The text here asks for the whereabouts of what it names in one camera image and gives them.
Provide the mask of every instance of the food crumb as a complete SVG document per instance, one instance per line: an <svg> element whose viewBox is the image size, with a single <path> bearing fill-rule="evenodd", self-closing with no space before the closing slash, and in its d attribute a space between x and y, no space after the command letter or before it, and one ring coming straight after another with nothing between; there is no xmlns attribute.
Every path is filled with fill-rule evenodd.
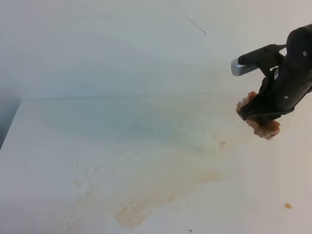
<svg viewBox="0 0 312 234"><path fill-rule="evenodd" d="M292 208L292 206L291 206L291 204L289 204L289 203L285 203L285 208L287 208L287 209L291 209Z"/></svg>

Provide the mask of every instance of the scratch mark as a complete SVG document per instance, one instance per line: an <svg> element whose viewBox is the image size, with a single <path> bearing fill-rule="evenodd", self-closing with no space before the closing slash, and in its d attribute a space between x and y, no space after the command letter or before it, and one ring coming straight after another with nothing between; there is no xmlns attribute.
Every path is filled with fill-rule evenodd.
<svg viewBox="0 0 312 234"><path fill-rule="evenodd" d="M199 28L202 32L204 32L205 33L205 35L207 35L207 33L201 28L201 27L199 27L198 26L198 24L197 23L195 23L193 20L191 20L190 18L188 18L189 19L189 21L193 24L193 25L195 25L197 28Z"/></svg>

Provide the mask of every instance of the white wall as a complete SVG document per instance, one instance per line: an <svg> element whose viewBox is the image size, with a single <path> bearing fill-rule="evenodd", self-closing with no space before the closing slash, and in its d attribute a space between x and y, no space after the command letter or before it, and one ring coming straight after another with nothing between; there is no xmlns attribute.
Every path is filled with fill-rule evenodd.
<svg viewBox="0 0 312 234"><path fill-rule="evenodd" d="M261 75L231 77L231 60L284 43L292 29L311 23L311 5L0 0L0 93L28 99L257 89Z"/></svg>

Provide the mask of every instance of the stain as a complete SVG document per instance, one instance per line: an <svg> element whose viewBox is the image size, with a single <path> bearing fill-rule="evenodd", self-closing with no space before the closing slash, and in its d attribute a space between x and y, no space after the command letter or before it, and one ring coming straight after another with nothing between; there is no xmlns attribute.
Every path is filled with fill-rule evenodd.
<svg viewBox="0 0 312 234"><path fill-rule="evenodd" d="M226 142L225 141L222 141L219 143L219 147L220 147L220 152L222 153L222 155L224 155L224 148L225 148L225 144Z"/></svg>
<svg viewBox="0 0 312 234"><path fill-rule="evenodd" d="M216 132L212 128L208 129L213 139L219 143L220 153L224 156L226 141L220 141L219 138L217 137Z"/></svg>
<svg viewBox="0 0 312 234"><path fill-rule="evenodd" d="M163 206L163 203L171 202L176 197L185 196L196 190L196 186L213 182L221 181L223 179L222 173L218 171L204 171L198 170L197 172L186 173L186 177L181 177L181 183L177 181L173 184L171 180L164 184L158 184L154 181L150 181L150 188L146 188L145 185L141 185L145 190L148 191L148 195L140 196L140 193L135 193L131 197L127 198L126 204L123 204L115 212L115 220L123 227L133 229L139 226L149 216L149 214L158 207Z"/></svg>
<svg viewBox="0 0 312 234"><path fill-rule="evenodd" d="M175 200L175 196L170 196L170 197L168 197L168 201L169 202L173 202Z"/></svg>
<svg viewBox="0 0 312 234"><path fill-rule="evenodd" d="M77 188L80 188L81 185L82 185L82 182L76 177L75 180L73 180L73 181L71 182L71 184L74 185L74 186L77 187Z"/></svg>
<svg viewBox="0 0 312 234"><path fill-rule="evenodd" d="M285 208L287 208L287 209L291 209L292 208L292 206L291 206L291 204L289 204L289 203L285 203Z"/></svg>

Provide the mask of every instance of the meat piece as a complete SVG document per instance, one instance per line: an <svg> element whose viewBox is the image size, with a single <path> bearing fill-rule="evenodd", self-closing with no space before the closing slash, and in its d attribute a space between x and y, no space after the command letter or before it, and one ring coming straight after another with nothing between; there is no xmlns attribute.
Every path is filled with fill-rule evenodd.
<svg viewBox="0 0 312 234"><path fill-rule="evenodd" d="M240 108L247 105L252 99L254 99L256 95L256 92L250 92L246 98L244 98L237 104L236 112L238 113ZM266 125L258 124L256 118L249 118L245 122L254 129L254 134L258 135L261 138L265 138L266 140L271 140L280 131L280 124L275 120L271 121Z"/></svg>

